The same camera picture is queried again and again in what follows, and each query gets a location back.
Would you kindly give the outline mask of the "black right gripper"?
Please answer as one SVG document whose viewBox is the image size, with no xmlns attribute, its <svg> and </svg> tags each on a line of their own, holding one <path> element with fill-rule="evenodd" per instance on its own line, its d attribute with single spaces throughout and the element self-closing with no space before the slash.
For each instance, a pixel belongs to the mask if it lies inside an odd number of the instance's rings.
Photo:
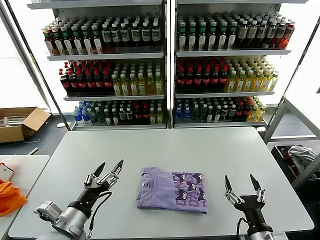
<svg viewBox="0 0 320 240">
<path fill-rule="evenodd" d="M 241 195 L 238 196 L 232 189 L 231 183 L 227 175 L 225 179 L 224 196 L 234 205 L 234 207 L 243 212 L 245 219 L 248 222 L 248 232 L 272 232 L 273 229 L 266 223 L 261 209 L 265 206 L 266 189 L 262 188 L 259 181 L 250 174 L 250 180 L 256 195 Z"/>
</svg>

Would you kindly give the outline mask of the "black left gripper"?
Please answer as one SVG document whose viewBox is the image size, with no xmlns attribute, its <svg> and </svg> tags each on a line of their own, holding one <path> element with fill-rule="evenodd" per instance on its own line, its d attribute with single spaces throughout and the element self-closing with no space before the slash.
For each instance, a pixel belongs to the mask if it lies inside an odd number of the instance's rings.
<svg viewBox="0 0 320 240">
<path fill-rule="evenodd" d="M 103 177 L 100 174 L 106 165 L 103 162 L 93 173 L 88 174 L 84 179 L 84 187 L 95 187 L 85 188 L 79 197 L 68 204 L 67 209 L 76 209 L 82 213 L 91 213 L 92 208 L 97 201 L 101 193 L 106 192 L 110 189 L 110 186 L 114 186 L 118 179 L 119 174 L 122 171 L 124 160 L 121 159 L 111 172 L 107 173 Z"/>
</svg>

